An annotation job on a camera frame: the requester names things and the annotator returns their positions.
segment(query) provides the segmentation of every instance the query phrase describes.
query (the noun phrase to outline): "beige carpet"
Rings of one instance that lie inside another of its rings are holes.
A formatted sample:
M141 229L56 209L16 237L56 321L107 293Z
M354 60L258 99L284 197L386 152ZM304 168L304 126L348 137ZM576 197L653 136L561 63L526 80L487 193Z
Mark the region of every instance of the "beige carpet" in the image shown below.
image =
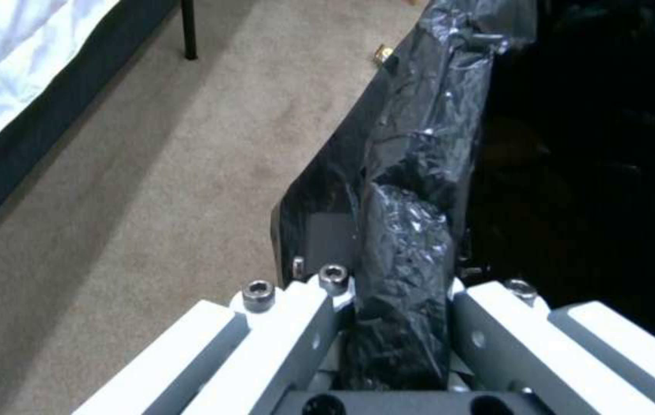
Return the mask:
M197 299L274 280L272 206L422 7L175 10L0 209L0 413L68 413Z

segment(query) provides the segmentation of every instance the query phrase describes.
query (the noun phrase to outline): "black metal leg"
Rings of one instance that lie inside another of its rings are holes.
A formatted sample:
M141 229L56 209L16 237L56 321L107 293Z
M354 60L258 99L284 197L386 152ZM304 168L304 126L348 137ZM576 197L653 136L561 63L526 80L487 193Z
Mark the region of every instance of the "black metal leg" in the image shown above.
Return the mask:
M181 16L184 21L184 56L196 59L196 32L194 27L194 0L181 0Z

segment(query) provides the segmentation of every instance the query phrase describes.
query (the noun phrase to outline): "dark bed skirt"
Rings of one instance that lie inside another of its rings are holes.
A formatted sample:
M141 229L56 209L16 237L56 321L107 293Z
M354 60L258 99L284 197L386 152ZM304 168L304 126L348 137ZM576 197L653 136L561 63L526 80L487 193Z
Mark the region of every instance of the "dark bed skirt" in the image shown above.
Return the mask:
M0 205L175 4L121 0L46 91L0 132Z

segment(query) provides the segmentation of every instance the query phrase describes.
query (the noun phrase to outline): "white bedsheet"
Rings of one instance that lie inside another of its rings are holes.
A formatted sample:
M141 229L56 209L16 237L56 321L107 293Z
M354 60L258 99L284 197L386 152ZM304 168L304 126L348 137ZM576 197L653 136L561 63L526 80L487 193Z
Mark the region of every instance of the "white bedsheet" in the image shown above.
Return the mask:
M0 0L0 131L77 55L119 0Z

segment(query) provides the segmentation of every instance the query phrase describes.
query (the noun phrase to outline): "hex socket bolt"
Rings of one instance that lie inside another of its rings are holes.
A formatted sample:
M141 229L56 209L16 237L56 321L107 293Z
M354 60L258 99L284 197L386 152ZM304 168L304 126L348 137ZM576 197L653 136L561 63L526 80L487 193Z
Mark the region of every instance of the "hex socket bolt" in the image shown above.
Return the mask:
M348 290L348 270L337 263L328 263L320 268L320 286L332 297L343 294Z
M251 281L243 288L242 294L243 305L249 312L264 312L274 305L274 284L268 281Z
M537 299L537 289L530 285L527 281L512 278L504 281L504 287L512 294L516 295L518 299L524 301L532 307Z

